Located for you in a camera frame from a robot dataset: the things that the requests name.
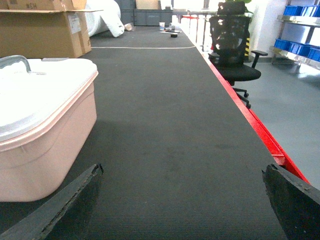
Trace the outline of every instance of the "gray floor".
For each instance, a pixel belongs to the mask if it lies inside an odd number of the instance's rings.
[[[310,183],[320,189],[320,71],[258,63],[259,80],[237,82],[257,114]]]

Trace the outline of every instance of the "red metal rail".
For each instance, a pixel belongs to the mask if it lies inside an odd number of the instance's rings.
[[[292,159],[288,156],[288,154],[284,151],[284,149],[280,146],[280,144],[276,141],[276,139],[260,121],[260,119],[254,113],[254,111],[248,109],[244,105],[244,103],[237,96],[237,93],[233,90],[231,85],[221,76],[221,74],[210,62],[210,60],[205,56],[203,56],[203,58],[205,59],[213,73],[216,75],[218,80],[221,82],[222,86],[225,88],[227,93],[230,95],[234,103],[240,109],[244,117],[247,119],[249,124],[252,126],[257,135],[261,138],[261,140],[264,142],[265,146],[268,148],[271,155],[273,156],[275,162],[309,184],[309,181],[306,179],[306,177],[302,174],[302,172],[299,170],[296,164],[292,161]]]

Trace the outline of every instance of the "chair armrest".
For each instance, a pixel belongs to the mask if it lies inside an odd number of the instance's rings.
[[[255,54],[255,57],[254,57],[254,60],[253,60],[252,66],[251,66],[253,69],[256,67],[260,55],[261,56],[268,56],[268,53],[266,53],[264,51],[252,50],[251,52],[253,54]]]

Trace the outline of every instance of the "black office chair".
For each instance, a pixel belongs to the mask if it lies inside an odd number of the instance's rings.
[[[260,78],[261,72],[256,70],[259,56],[267,56],[263,51],[253,50],[255,54],[252,66],[244,64],[246,42],[249,38],[250,18],[244,16],[246,6],[240,2],[220,2],[217,16],[212,16],[210,22],[210,33],[213,51],[209,53],[209,59],[220,74],[231,86],[237,81],[251,81]],[[236,93],[238,97],[246,102],[249,109],[251,105],[247,97],[247,90],[233,88],[236,92],[244,92],[244,95]]]

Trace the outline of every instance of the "white wall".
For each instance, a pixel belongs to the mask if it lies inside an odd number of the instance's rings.
[[[284,13],[286,4],[287,0],[252,0],[247,4],[248,10],[254,13],[249,27],[250,50],[271,54],[269,47],[275,44],[281,27],[277,17]]]

